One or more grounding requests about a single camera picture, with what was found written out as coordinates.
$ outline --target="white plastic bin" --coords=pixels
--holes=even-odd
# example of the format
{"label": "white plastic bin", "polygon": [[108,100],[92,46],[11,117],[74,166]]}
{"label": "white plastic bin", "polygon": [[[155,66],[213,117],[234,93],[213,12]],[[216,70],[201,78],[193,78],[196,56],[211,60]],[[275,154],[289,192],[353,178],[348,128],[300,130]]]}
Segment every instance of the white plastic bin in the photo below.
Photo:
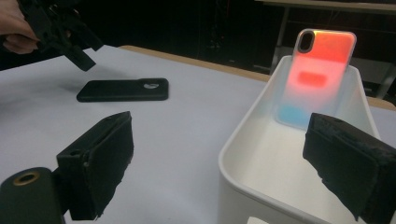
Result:
{"label": "white plastic bin", "polygon": [[[357,223],[303,158],[305,131],[274,117],[290,63],[290,56],[282,58],[219,154],[218,224],[246,224],[250,217],[270,224]],[[339,93],[334,116],[379,139],[358,69],[347,68]]]}

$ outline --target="white surface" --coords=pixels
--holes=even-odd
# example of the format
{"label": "white surface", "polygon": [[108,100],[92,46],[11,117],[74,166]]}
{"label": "white surface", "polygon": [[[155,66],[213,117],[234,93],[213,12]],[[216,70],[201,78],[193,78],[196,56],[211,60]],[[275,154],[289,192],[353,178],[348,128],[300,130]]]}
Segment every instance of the white surface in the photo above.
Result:
{"label": "white surface", "polygon": [[[295,218],[293,223],[356,223],[347,208],[321,183],[317,171],[303,158],[305,131],[275,119],[290,57],[283,58],[279,66],[270,84],[220,153],[221,173],[225,183],[233,188],[233,191],[229,190],[224,183],[220,186],[220,190],[228,192],[219,202],[220,208],[225,207],[221,208],[220,215],[231,216],[221,218],[220,223],[241,223],[231,221],[236,220],[233,216],[259,216],[268,223],[285,223],[282,219],[290,217]],[[340,107],[335,116],[378,137],[359,72],[349,67],[341,86],[343,95],[337,99]],[[240,193],[245,194],[246,199],[241,200]],[[231,198],[235,198],[239,207],[229,205]],[[274,218],[267,212],[269,208],[277,210]]]}
{"label": "white surface", "polygon": [[[219,151],[264,83],[111,47],[89,53],[97,65],[88,73],[64,57],[0,72],[0,181],[55,169],[56,155],[96,122],[129,110],[134,158],[95,223],[216,223]],[[141,77],[167,78],[169,99],[76,100],[89,80]]]}

